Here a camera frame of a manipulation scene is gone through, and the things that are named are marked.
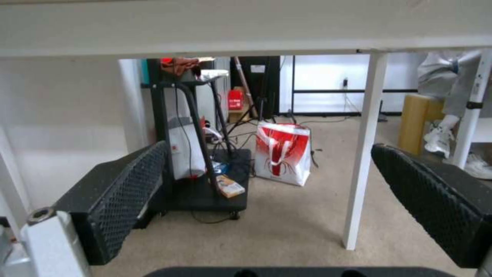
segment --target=label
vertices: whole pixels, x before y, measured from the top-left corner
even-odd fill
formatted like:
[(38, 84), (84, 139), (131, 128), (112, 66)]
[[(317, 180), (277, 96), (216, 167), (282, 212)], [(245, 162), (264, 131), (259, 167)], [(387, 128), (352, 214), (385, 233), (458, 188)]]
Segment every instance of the label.
[(251, 73), (265, 73), (265, 65), (251, 65)]
[(177, 154), (180, 153), (180, 149), (177, 144), (172, 144), (171, 145), (171, 154)]

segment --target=beige carpet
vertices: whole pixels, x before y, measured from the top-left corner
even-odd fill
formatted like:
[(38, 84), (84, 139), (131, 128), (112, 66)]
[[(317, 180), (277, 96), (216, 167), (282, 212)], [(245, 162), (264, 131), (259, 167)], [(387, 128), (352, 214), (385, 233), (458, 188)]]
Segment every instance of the beige carpet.
[[(308, 120), (337, 118), (300, 117)], [(399, 117), (377, 129), (378, 142), (396, 144)], [(255, 178), (248, 208), (239, 221), (215, 225), (195, 221), (189, 212), (154, 218), (134, 230), (108, 265), (92, 267), (95, 276), (142, 276), (172, 266), (424, 266), (456, 276), (458, 268), (408, 214), (371, 166), (357, 249), (341, 245), (359, 119), (308, 123), (320, 168), (312, 167), (305, 187)], [(253, 131), (241, 126), (234, 134)], [(239, 139), (242, 142), (247, 136)], [(254, 149), (254, 142), (247, 144)], [(206, 220), (223, 214), (199, 213)]]

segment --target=shoe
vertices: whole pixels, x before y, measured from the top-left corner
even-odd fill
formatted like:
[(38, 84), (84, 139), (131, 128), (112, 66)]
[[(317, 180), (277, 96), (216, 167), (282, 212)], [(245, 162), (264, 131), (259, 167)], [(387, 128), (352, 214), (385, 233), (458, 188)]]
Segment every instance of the shoe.
[(437, 126), (424, 136), (426, 142), (424, 148), (431, 153), (442, 153), (448, 159), (451, 152), (450, 139), (455, 139), (451, 130)]
[(468, 155), (464, 170), (477, 179), (492, 180), (492, 166), (477, 154)]

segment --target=yellow stool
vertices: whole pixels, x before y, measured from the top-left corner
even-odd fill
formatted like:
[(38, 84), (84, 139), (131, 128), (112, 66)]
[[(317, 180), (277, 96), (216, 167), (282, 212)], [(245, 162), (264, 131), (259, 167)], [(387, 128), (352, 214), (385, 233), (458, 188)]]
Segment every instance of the yellow stool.
[(426, 121), (442, 119), (443, 101), (419, 94), (405, 97), (401, 114), (398, 147), (414, 155), (422, 151), (422, 136)]

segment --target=white bag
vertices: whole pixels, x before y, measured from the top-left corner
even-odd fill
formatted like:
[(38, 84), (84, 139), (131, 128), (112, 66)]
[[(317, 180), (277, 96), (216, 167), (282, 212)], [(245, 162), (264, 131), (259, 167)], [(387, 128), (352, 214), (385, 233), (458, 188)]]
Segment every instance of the white bag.
[(309, 129), (260, 122), (256, 134), (256, 175), (304, 186), (311, 167)]
[[(190, 149), (191, 144), (191, 163), (190, 163)], [(195, 128), (192, 124), (183, 125), (169, 129), (169, 140), (171, 143), (171, 154), (173, 157), (173, 171), (174, 179), (198, 177), (205, 173), (205, 160), (198, 142), (198, 136), (196, 135)]]

